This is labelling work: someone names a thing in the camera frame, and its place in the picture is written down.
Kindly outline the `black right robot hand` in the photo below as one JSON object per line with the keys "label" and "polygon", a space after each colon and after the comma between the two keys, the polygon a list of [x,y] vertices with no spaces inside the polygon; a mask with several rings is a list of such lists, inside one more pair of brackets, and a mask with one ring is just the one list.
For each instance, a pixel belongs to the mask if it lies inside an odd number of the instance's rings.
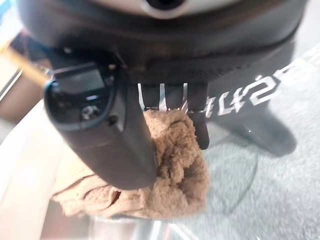
{"label": "black right robot hand", "polygon": [[271,153],[294,151],[293,134],[267,110],[279,81],[246,86],[239,72],[288,59],[305,0],[18,0],[24,28],[48,58],[48,118],[70,148],[117,188],[152,186],[156,151],[143,110],[187,115],[209,145],[210,83],[224,124]]}

